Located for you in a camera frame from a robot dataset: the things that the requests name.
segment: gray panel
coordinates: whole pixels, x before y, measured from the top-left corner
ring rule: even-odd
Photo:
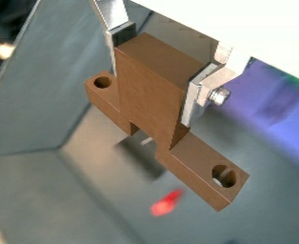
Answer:
[[[126,150],[124,140],[140,145],[144,136],[126,139],[96,108],[90,110],[63,154],[148,243],[299,243],[299,167],[214,108],[207,109],[192,131],[251,174],[234,203],[219,213],[171,173],[158,179],[148,177],[142,166],[148,157],[142,160],[138,155],[151,153],[154,164],[154,144]],[[175,212],[154,217],[151,204],[178,187],[186,189],[186,195]]]
[[[127,4],[139,26],[150,11]],[[90,0],[42,0],[0,73],[0,154],[62,146],[84,110],[84,81],[111,69]]]
[[[0,157],[0,230],[7,243],[139,243],[103,202],[95,201],[56,153]]]

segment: red laser dot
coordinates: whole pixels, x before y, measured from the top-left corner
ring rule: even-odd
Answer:
[[[183,196],[183,189],[178,189],[168,193],[156,203],[151,206],[151,214],[154,216],[162,216],[170,214],[175,208]]]

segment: wooden part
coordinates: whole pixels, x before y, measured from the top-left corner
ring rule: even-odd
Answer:
[[[90,99],[128,134],[140,128],[152,137],[160,163],[220,211],[250,175],[180,124],[188,80],[204,64],[146,33],[115,51],[119,78],[91,78]]]
[[[192,133],[170,151],[158,145],[156,159],[216,211],[232,203],[250,177]]]
[[[134,135],[139,128],[122,115],[119,83],[115,75],[102,72],[86,82],[86,91],[92,104],[106,116],[116,123],[128,135]]]

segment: brown wooden block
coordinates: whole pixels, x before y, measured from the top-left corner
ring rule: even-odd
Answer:
[[[152,137],[160,163],[220,211],[250,175],[180,124],[188,80],[203,66],[144,33],[116,47],[118,78],[106,71],[86,87],[92,103],[123,130],[134,134],[140,128]]]

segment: mounting hole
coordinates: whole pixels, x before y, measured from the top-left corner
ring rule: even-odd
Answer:
[[[112,85],[112,80],[106,76],[102,76],[95,80],[95,86],[98,88],[106,89],[110,88],[111,85]]]
[[[230,188],[235,185],[236,182],[236,173],[226,165],[215,166],[212,170],[212,177],[216,184],[224,188]]]

